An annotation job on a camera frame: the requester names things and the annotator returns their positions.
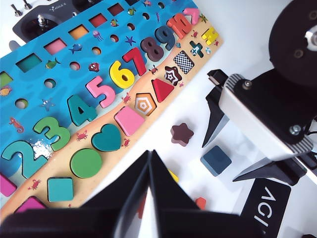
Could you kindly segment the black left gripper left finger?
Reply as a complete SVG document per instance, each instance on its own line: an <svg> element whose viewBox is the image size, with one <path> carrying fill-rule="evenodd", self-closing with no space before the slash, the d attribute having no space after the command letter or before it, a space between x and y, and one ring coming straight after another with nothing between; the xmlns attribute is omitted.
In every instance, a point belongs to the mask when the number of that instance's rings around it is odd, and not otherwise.
<svg viewBox="0 0 317 238"><path fill-rule="evenodd" d="M147 195L145 151L127 170L79 208L28 209L5 218L2 238L112 238L139 224Z"/></svg>

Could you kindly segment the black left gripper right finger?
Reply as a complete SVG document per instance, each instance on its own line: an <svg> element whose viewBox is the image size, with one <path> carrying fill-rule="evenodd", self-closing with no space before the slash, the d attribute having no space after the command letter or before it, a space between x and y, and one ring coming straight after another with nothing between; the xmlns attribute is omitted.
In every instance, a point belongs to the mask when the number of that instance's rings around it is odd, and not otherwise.
<svg viewBox="0 0 317 238"><path fill-rule="evenodd" d="M172 178L155 150L147 150L143 156L160 238L263 237L260 228L248 218L200 209Z"/></svg>

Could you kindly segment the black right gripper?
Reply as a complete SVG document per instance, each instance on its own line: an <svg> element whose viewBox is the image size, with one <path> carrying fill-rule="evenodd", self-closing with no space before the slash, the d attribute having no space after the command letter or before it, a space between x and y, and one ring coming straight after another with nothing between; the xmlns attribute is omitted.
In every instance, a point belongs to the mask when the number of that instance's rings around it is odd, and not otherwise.
<svg viewBox="0 0 317 238"><path fill-rule="evenodd" d="M245 79L237 82L233 88L235 96L279 139L289 144L300 142L317 116L317 78L300 73L290 81L272 69L254 78L250 87L245 83ZM207 95L206 101L210 118L202 148L229 122L218 105L218 97ZM259 178L295 185L299 181L299 165L293 160L260 160L232 181Z"/></svg>

